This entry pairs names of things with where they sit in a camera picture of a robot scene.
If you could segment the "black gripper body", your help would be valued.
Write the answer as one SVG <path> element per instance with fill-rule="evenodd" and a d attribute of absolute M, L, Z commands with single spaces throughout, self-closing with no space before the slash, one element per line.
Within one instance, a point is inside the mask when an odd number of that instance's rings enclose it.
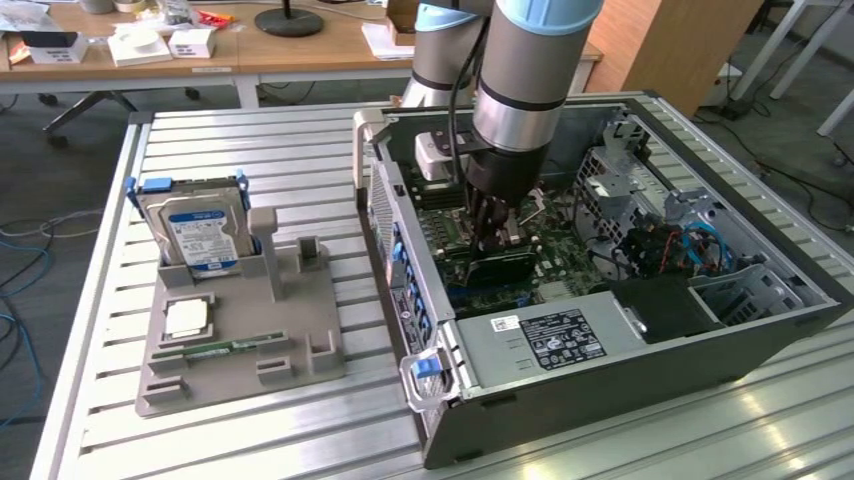
<path fill-rule="evenodd" d="M 545 161 L 545 147 L 512 152 L 496 147 L 469 153 L 465 169 L 468 184 L 485 197 L 517 206 L 539 179 Z"/>

